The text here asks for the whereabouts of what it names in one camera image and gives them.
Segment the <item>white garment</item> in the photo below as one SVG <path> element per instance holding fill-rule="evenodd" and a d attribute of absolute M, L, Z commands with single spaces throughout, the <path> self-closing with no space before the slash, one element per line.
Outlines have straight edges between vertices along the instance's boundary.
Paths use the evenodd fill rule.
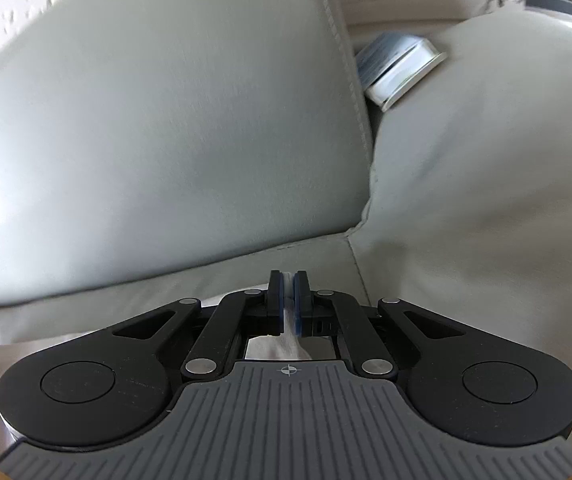
<path fill-rule="evenodd" d="M 249 339 L 244 359 L 259 361 L 322 361 L 333 359 L 336 354 L 332 341 L 328 337 L 301 337 L 296 333 L 295 303 L 294 293 L 292 292 L 292 278 L 294 274 L 280 272 L 283 273 L 285 279 L 283 333 L 278 336 L 258 336 Z M 231 290 L 226 294 L 208 299 L 206 305 L 214 310 L 222 298 L 231 292 L 241 292 L 244 289 L 255 288 L 266 289 L 268 285 L 269 282 L 263 286 Z"/>

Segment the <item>grey sofa pillow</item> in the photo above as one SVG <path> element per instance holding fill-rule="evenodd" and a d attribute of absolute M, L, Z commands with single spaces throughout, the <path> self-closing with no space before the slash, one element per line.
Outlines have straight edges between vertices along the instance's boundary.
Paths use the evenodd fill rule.
<path fill-rule="evenodd" d="M 499 11 L 382 116 L 351 234 L 368 296 L 399 296 L 572 365 L 572 29 Z"/>

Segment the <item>grey-green sofa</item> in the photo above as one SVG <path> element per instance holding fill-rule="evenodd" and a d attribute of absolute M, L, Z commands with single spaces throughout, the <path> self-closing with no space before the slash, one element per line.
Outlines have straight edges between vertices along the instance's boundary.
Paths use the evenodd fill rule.
<path fill-rule="evenodd" d="M 402 298 L 368 296 L 350 240 L 389 112 L 353 50 L 399 24 L 380 0 L 0 0 L 0 358 L 273 269 Z"/>

